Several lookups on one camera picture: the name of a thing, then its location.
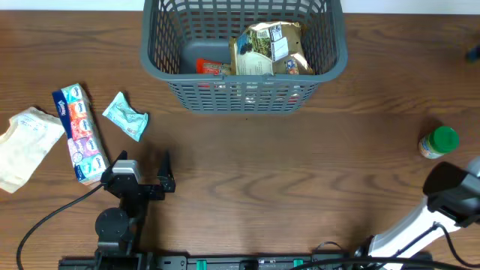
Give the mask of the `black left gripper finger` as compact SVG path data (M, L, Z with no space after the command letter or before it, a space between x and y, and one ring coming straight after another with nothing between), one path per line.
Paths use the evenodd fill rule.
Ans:
M114 162L110 164L109 167L106 168L106 173L120 172L122 165L127 160L127 158L128 158L128 153L125 150L121 151L118 157L114 160Z
M157 171L157 178L160 181L172 181L173 180L173 171L171 168L170 162L170 153L166 151L161 158L160 168Z

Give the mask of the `colourful tissue multipack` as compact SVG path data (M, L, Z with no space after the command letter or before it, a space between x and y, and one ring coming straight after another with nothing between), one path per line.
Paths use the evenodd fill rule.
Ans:
M110 165L90 108L80 84L52 93L55 108L67 136L67 147L78 182L91 185L101 180Z

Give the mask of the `green lid jar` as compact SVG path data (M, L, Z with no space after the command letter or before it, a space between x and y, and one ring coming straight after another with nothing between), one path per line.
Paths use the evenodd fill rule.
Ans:
M449 126L441 126L419 140L418 150L427 159L437 159L453 152L459 145L458 133Z

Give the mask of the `gold foil food bag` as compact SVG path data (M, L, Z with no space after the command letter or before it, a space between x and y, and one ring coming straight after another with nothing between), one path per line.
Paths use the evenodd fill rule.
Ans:
M302 48L302 25L298 22L261 22L250 25L238 37L229 40L231 64L237 59L267 59L275 63L298 54L311 68Z

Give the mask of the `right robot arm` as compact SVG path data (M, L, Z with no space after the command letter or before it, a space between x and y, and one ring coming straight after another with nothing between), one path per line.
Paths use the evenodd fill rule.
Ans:
M460 258L450 236L479 223L479 159L466 169L449 162L437 164L427 176L423 194L421 203L399 223L355 252L365 259L357 269L408 269L412 265L406 260L419 259L419 252L440 237L462 266L479 267Z

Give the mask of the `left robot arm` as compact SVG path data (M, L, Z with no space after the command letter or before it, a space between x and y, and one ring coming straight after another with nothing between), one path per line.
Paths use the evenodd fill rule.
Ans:
M120 200L119 206L102 211L95 221L98 235L95 269L156 269L155 256L138 249L149 203L165 199L176 190L167 152L157 172L157 184L143 184L135 160L122 151L102 174L100 183Z

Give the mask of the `green crumpled snack packet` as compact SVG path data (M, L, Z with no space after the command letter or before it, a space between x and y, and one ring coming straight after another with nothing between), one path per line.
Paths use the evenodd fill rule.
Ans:
M149 121L147 113L141 114L130 107L126 97L119 92L102 116L120 127L129 137L139 142Z

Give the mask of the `grey plastic lattice basket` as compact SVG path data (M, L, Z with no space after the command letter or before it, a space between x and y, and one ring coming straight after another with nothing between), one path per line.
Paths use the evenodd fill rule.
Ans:
M339 1L147 0L143 67L196 113L291 113L347 66Z

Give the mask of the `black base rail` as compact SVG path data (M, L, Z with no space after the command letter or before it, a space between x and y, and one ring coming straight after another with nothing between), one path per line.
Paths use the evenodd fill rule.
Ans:
M274 254L261 253L245 256L189 256L186 253L138 253L131 256L108 255L97 252L94 256L65 256L58 261L58 270L263 270L293 269L322 260L346 259L343 251Z

